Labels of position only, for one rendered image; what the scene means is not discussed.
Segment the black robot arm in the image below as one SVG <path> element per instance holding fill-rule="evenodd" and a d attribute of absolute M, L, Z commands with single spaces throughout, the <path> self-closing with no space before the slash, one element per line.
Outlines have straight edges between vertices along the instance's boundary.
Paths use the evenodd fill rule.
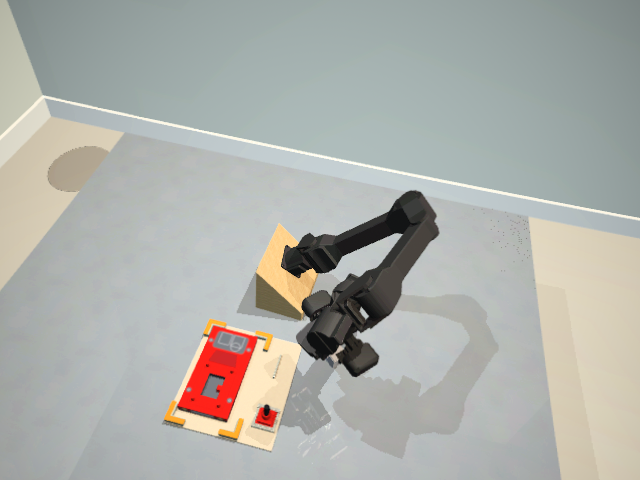
<path fill-rule="evenodd" d="M 342 256 L 395 233 L 402 234 L 381 264 L 358 277 L 349 273 L 332 291 L 329 307 L 316 313 L 296 340 L 316 361 L 335 354 L 351 327 L 361 333 L 387 317 L 396 306 L 402 281 L 430 241 L 436 239 L 437 214 L 421 192 L 411 190 L 390 211 L 337 236 L 311 233 L 284 248 L 281 267 L 297 278 L 307 270 L 328 273 Z M 360 308 L 368 314 L 366 319 Z"/>

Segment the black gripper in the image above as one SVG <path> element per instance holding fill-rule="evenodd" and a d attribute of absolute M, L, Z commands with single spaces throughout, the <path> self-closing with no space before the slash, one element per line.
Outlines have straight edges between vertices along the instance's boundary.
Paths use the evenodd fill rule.
<path fill-rule="evenodd" d="M 301 309 L 311 322 L 316 313 L 321 313 L 325 307 L 330 305 L 330 300 L 330 294 L 326 290 L 320 290 L 306 297 L 302 301 Z M 338 363 L 344 365 L 352 377 L 358 377 L 376 366 L 379 360 L 379 356 L 368 342 L 363 343 L 361 339 L 355 338 L 353 333 L 356 331 L 358 331 L 356 327 L 348 329 L 340 344 L 346 346 L 335 355 L 338 358 Z"/>

